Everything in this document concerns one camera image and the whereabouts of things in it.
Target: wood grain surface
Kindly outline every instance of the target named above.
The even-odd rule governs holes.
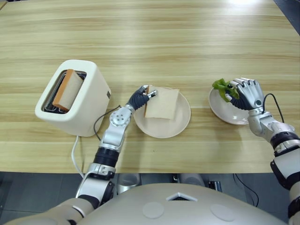
[[[95,62],[112,90],[109,109],[140,85],[180,89],[192,117],[178,136],[156,139],[132,120],[117,172],[270,172],[272,147],[248,126],[210,110],[213,81],[247,77],[277,96],[300,131],[299,35],[272,0],[30,0],[0,12],[0,171],[75,173],[75,137],[41,121],[35,105],[68,59]],[[267,109],[279,113],[270,98]],[[99,134],[108,126],[105,118]],[[97,138],[81,138],[86,171]]]

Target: robotic arm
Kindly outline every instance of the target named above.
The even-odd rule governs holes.
[[[135,110],[157,94],[156,90],[148,95],[145,94],[147,87],[147,85],[140,87],[124,107],[110,115],[110,125],[103,135],[94,162],[90,164],[88,172],[78,188],[76,198],[89,201],[94,209],[113,196],[114,184],[110,179],[116,172],[115,166],[131,116]]]
[[[300,224],[300,138],[289,124],[275,120],[265,112],[265,101],[258,81],[246,78],[234,79],[230,84],[237,89],[240,98],[226,94],[226,98],[237,108],[249,110],[248,122],[251,131],[268,141],[275,158],[271,168],[278,182],[290,190],[288,217],[290,225]]]
[[[76,225],[94,209],[109,201],[114,188],[110,179],[116,172],[115,166],[131,116],[157,94],[156,90],[145,94],[147,87],[140,87],[124,107],[110,115],[110,125],[77,190],[76,198],[66,200],[47,212],[10,221],[7,225]]]

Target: white cable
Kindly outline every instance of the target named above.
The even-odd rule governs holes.
[[[78,139],[79,139],[79,136],[76,136],[76,140],[74,142],[74,145],[73,145],[73,148],[72,148],[72,152],[71,152],[71,158],[72,158],[72,162],[76,168],[76,170],[78,171],[78,173],[80,174],[80,176],[83,178],[84,175],[83,175],[83,172],[79,169],[77,163],[76,163],[76,160],[75,160],[75,157],[74,157],[74,152],[75,152],[75,148],[78,144]]]

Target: white plate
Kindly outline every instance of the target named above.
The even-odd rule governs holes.
[[[145,106],[134,113],[137,126],[149,136],[156,138],[174,137],[181,133],[191,118],[191,109],[187,99],[179,92],[176,112],[173,120],[161,118],[145,118]]]
[[[221,98],[219,90],[211,89],[208,101],[210,103],[211,110],[221,120],[234,125],[248,124],[248,111],[238,109],[231,103],[225,102]]]

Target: bread slice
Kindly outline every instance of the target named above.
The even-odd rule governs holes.
[[[83,83],[83,79],[68,69],[52,104],[62,110],[69,111]]]
[[[168,89],[155,86],[148,87],[148,93],[157,90],[157,95],[151,98],[145,108],[145,118],[164,118],[173,120],[176,112],[178,89]]]

